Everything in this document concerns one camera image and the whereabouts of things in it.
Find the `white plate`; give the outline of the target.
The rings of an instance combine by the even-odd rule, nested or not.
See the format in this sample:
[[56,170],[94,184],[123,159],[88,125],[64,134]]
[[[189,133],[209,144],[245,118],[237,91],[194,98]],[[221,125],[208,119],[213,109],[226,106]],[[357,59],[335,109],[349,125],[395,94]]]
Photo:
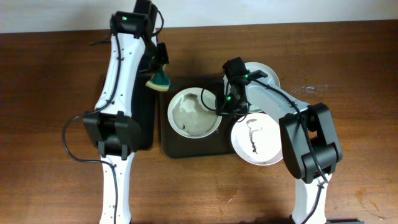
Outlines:
[[200,139],[214,133],[221,124],[222,117],[216,115],[216,96],[209,90],[191,87],[178,92],[172,97],[167,118],[179,135]]

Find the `pink plate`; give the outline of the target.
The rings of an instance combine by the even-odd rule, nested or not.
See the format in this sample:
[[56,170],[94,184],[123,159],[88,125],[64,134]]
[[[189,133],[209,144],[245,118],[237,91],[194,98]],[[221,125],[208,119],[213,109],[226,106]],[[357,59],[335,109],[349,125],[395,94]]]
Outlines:
[[250,164],[270,166],[283,159],[279,125],[264,113],[252,113],[236,122],[231,145]]

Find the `green yellow sponge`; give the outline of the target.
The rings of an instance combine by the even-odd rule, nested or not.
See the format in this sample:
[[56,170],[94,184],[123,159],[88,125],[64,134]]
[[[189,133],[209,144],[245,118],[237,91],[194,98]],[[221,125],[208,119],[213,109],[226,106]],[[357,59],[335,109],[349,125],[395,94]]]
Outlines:
[[159,70],[153,73],[151,78],[146,82],[146,86],[156,90],[166,92],[170,87],[170,79],[165,72],[166,64],[162,65]]

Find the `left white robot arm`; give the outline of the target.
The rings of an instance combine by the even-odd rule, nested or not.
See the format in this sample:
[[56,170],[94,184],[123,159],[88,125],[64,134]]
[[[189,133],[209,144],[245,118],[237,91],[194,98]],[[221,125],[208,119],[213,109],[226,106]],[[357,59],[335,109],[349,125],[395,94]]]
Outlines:
[[138,150],[153,138],[156,84],[169,86],[164,72],[169,59],[157,43],[158,11],[121,12],[111,16],[111,57],[102,94],[83,124],[103,168],[103,208],[100,223],[130,223],[129,184]]

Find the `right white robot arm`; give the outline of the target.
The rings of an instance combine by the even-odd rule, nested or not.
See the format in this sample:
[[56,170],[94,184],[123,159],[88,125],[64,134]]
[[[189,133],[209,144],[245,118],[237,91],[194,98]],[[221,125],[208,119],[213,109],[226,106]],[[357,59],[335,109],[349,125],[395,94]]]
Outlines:
[[224,93],[216,97],[218,115],[251,105],[269,115],[280,129],[284,163],[295,178],[291,223],[326,223],[328,183],[343,158],[327,105],[300,101],[278,87],[262,70],[250,71],[242,58],[223,65]]

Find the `grey-green plate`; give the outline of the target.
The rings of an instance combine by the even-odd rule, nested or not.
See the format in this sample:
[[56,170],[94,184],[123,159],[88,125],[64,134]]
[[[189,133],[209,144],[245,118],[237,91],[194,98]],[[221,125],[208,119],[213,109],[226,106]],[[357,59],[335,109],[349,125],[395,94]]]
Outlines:
[[[259,63],[259,62],[245,62],[245,67],[247,70],[249,70],[250,72],[255,72],[256,70],[261,70],[262,72],[264,72],[265,74],[268,75],[268,78],[270,78],[273,84],[275,84],[277,87],[280,87],[280,80],[277,76],[277,74],[275,73],[275,71],[273,71],[273,69],[271,69],[270,67],[268,67],[267,65],[263,64],[263,63]],[[223,81],[224,81],[224,90],[227,90],[227,94],[229,94],[231,92],[231,85],[228,85],[228,87],[226,87],[227,84],[227,77],[226,75],[224,75],[223,77]],[[249,113],[262,113],[263,110],[261,110],[260,108],[258,108],[257,106],[251,105]]]

